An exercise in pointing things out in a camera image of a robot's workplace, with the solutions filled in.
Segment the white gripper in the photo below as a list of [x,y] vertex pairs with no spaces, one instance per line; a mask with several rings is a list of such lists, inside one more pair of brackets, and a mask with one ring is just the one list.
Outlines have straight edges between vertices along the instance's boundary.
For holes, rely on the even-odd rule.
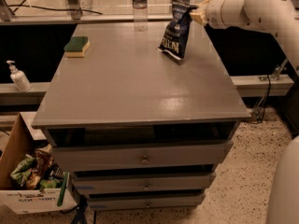
[[206,7],[204,11],[190,12],[191,18],[202,26],[209,24],[214,29],[224,29],[225,24],[221,18],[221,9],[224,0],[203,0],[198,3],[199,7]]

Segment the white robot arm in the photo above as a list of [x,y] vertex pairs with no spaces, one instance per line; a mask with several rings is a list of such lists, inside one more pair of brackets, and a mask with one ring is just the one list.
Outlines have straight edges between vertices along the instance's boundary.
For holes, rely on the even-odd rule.
[[[204,0],[190,13],[214,29],[239,27],[273,36],[299,68],[299,19],[292,0]],[[299,136],[286,146],[274,174],[265,224],[299,224]]]

